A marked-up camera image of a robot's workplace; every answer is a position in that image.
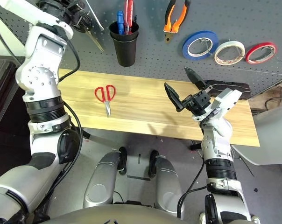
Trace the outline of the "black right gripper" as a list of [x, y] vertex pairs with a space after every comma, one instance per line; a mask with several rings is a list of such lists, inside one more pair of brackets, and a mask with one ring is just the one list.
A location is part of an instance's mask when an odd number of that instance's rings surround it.
[[164, 88], [168, 98], [175, 106], [177, 112], [181, 112], [184, 108], [189, 110], [194, 116], [201, 116], [206, 113], [205, 109], [211, 104], [210, 96], [207, 92], [212, 89], [211, 85], [208, 85], [200, 75], [198, 75], [193, 69], [184, 67], [188, 79], [199, 89], [198, 93], [187, 96], [183, 101], [180, 100], [176, 91], [167, 83], [164, 83]]

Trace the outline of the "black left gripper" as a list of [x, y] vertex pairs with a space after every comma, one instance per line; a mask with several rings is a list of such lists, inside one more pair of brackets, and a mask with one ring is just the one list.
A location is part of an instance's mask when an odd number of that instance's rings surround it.
[[38, 8], [67, 24], [77, 24], [85, 9], [83, 0], [39, 0]]

